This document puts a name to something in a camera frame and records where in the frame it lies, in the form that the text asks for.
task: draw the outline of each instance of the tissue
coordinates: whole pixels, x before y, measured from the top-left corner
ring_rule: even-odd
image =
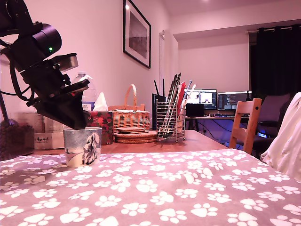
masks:
[[[97,100],[95,101],[93,111],[107,111],[107,110],[108,110],[108,106],[107,106],[107,102],[105,101],[104,94],[100,93]]]

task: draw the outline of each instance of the picture frame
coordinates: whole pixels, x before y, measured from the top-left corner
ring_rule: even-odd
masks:
[[[131,0],[123,0],[123,52],[151,68],[151,24]]]

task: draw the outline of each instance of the robotic arm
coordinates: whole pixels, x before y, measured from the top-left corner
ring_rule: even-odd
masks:
[[[61,48],[61,36],[48,24],[32,23],[23,0],[0,0],[0,38],[10,34],[19,34],[18,39],[11,45],[0,39],[0,45],[5,47],[0,54],[10,61],[16,95],[39,114],[71,128],[84,129],[87,112],[82,109],[81,99],[89,81],[71,84],[68,75],[62,74],[78,66],[76,53],[45,60]],[[22,95],[15,69],[30,86],[30,98]]]

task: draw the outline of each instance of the black curtain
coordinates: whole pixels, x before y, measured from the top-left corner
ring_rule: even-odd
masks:
[[[251,86],[257,97],[301,92],[300,24],[281,28],[259,29],[251,51]]]

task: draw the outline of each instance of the ceramic mug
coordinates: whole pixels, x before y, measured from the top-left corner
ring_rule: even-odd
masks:
[[[63,134],[67,166],[78,167],[99,162],[102,128],[64,128]]]

